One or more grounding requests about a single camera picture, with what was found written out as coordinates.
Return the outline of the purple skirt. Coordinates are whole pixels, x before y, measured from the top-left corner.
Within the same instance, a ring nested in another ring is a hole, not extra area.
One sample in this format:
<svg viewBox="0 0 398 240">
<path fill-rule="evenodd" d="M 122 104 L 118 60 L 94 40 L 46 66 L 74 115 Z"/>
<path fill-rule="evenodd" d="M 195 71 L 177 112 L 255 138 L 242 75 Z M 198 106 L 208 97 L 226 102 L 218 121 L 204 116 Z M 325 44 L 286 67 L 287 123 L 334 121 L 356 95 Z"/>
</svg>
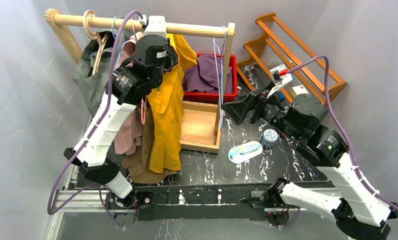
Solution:
<svg viewBox="0 0 398 240">
<path fill-rule="evenodd" d="M 197 56 L 197 65 L 184 71 L 182 88 L 184 92 L 218 93 L 221 76 L 221 57 L 211 54 Z"/>
</svg>

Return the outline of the light blue wire hanger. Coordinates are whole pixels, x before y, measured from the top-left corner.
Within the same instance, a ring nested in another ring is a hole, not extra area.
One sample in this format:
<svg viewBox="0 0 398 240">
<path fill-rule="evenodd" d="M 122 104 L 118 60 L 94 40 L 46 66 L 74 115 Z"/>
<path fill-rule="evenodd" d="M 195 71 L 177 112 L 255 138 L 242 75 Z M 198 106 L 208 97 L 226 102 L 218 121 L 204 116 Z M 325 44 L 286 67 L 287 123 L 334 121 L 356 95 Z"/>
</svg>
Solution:
<svg viewBox="0 0 398 240">
<path fill-rule="evenodd" d="M 216 39 L 213 38 L 213 53 L 214 53 L 214 63 L 215 69 L 217 73 L 217 82 L 218 82 L 218 129 L 223 131 L 223 119 L 224 111 L 221 109 L 221 105 L 224 102 L 224 93 L 223 93 L 223 66 L 224 66 L 224 57 L 222 55 L 225 43 L 227 40 L 227 28 L 226 26 L 222 26 L 224 29 L 224 37 L 222 41 L 221 47 L 216 43 Z"/>
</svg>

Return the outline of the yellow pleated skirt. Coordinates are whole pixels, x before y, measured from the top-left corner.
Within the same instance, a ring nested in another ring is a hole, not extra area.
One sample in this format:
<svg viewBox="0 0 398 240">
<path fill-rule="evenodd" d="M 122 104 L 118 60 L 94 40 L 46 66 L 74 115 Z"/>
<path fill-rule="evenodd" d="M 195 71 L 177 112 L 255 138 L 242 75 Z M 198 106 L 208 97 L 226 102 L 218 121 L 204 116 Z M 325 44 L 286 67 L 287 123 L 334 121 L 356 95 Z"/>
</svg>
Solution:
<svg viewBox="0 0 398 240">
<path fill-rule="evenodd" d="M 154 143 L 149 169 L 155 173 L 181 170 L 180 137 L 184 117 L 182 87 L 185 70 L 197 65 L 197 53 L 180 34 L 169 34 L 178 64 L 163 75 L 160 87 L 147 96 L 154 120 Z"/>
</svg>

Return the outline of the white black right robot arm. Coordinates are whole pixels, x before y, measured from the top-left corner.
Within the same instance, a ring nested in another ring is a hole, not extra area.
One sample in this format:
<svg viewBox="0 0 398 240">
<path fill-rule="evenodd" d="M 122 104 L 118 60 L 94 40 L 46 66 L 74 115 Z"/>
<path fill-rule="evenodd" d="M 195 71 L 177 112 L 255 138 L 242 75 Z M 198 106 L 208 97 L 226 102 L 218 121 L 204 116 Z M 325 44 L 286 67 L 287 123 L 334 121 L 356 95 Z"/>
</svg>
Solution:
<svg viewBox="0 0 398 240">
<path fill-rule="evenodd" d="M 240 125 L 249 111 L 251 122 L 264 120 L 291 140 L 296 151 L 309 161 L 340 192 L 329 196 L 279 178 L 258 200 L 272 207 L 293 205 L 330 220 L 355 240 L 385 240 L 391 228 L 388 220 L 398 217 L 398 204 L 378 199 L 362 176 L 356 175 L 347 143 L 333 129 L 322 124 L 328 109 L 308 93 L 297 95 L 288 108 L 264 90 L 243 95 L 240 100 L 222 104 L 222 109 Z"/>
</svg>

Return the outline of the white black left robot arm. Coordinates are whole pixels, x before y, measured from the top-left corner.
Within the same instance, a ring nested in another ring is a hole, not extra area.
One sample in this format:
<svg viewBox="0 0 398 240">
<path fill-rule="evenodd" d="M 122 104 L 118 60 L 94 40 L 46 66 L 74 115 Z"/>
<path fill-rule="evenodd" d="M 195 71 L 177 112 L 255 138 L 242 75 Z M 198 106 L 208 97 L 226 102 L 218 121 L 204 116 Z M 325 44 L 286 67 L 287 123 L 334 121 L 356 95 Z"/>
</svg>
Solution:
<svg viewBox="0 0 398 240">
<path fill-rule="evenodd" d="M 87 180 L 106 186 L 117 202 L 131 208 L 137 202 L 136 190 L 108 159 L 109 148 L 126 118 L 142 98 L 159 87 L 164 74 L 178 64 L 170 39 L 148 34 L 135 44 L 132 55 L 112 71 L 111 86 L 105 87 L 99 109 L 83 139 L 67 148 L 64 156 L 79 167 Z"/>
</svg>

